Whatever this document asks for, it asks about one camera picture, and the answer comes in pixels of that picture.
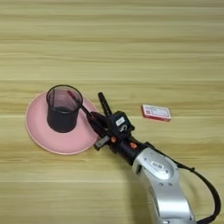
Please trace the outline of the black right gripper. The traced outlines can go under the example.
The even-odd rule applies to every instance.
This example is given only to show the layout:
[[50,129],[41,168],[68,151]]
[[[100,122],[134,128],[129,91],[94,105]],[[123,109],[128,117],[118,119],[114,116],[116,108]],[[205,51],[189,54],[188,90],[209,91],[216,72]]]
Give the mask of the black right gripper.
[[107,145],[115,154],[119,154],[126,160],[129,165],[133,165],[137,156],[146,148],[150,147],[149,143],[141,143],[137,141],[130,132],[120,133],[118,136],[109,134],[107,127],[110,125],[108,116],[98,112],[92,112],[87,117],[89,124],[94,132],[101,139],[94,144],[94,147],[99,150]]

